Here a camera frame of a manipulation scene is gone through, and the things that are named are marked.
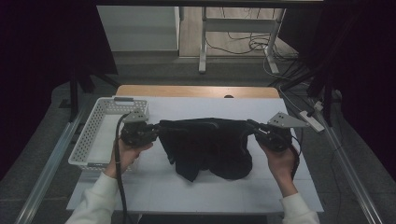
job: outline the camera rig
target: camera rig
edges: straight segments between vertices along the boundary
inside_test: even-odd
[[[161,127],[159,124],[147,124],[148,120],[149,118],[140,109],[128,114],[122,120],[124,123],[120,134],[122,141],[131,147],[141,147],[155,141],[160,132],[175,130]],[[248,119],[246,125],[247,130],[255,134],[257,141],[276,152],[292,147],[290,128],[309,127],[308,123],[282,112],[275,114],[267,124]]]

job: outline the white tabletop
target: white tabletop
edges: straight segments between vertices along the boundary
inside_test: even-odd
[[[221,99],[192,97],[136,97],[147,100],[149,123],[161,119],[254,119],[266,123],[277,112],[287,113],[282,99]],[[111,150],[115,126],[120,116],[105,118],[95,138],[95,145]],[[136,170],[123,175],[127,206],[131,212],[143,214],[269,214],[283,212],[279,202],[281,193],[272,177],[265,154],[254,136],[248,138],[247,149],[253,159],[248,176],[239,180],[225,180],[209,171],[200,171],[194,182],[178,175],[159,140],[143,152]],[[90,188],[98,172],[81,174],[67,209],[75,209],[84,189]],[[320,204],[304,156],[294,177],[294,183],[308,206],[318,212]],[[121,210],[120,198],[116,209]]]

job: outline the aluminum rail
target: aluminum rail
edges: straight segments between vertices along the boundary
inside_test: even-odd
[[[58,143],[50,154],[49,159],[43,168],[43,171],[35,182],[35,186],[30,192],[29,197],[26,200],[22,210],[18,214],[15,223],[28,224],[32,222],[38,206],[43,201],[47,189],[50,186],[50,182],[55,176],[59,164],[61,163],[62,157],[64,156],[64,153],[66,152],[66,149],[70,141],[72,140],[73,134],[76,131],[76,128],[78,127],[79,122],[81,121],[81,118],[83,117],[88,107],[88,102],[90,99],[91,97],[83,97],[83,99],[81,100],[81,109],[76,115],[75,120],[73,122],[67,123],[61,137],[58,140]]]
[[[349,186],[352,188],[358,198],[364,215],[366,215],[369,223],[382,224],[383,222],[381,216],[379,215],[369,192],[367,191],[366,187],[364,187],[361,183],[361,180],[359,179],[355,168],[352,166],[348,155],[344,151],[344,148],[341,145],[341,142],[339,141],[334,129],[327,125],[327,122],[321,116],[321,114],[316,114],[319,121],[325,128],[326,135],[332,145],[334,153],[337,155],[337,159],[340,162],[341,168],[344,171],[344,175],[346,176]]]

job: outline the silver metal plate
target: silver metal plate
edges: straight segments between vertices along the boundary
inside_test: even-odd
[[[267,122],[269,125],[276,126],[279,128],[305,128],[309,127],[309,123],[304,122],[300,119],[296,119],[290,115],[287,115],[282,112],[278,112],[275,114],[270,120]]]
[[[134,123],[140,121],[147,121],[149,118],[139,108],[134,109],[124,120],[124,123]]]

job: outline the wrist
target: wrist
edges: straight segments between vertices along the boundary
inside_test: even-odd
[[[276,183],[278,184],[284,198],[298,193],[291,177],[276,178]]]
[[[291,172],[289,170],[280,170],[278,172],[273,172],[274,179],[276,182],[292,182]]]
[[[108,177],[117,178],[117,169],[116,169],[116,164],[111,162],[108,164],[107,168],[103,171],[105,175]]]

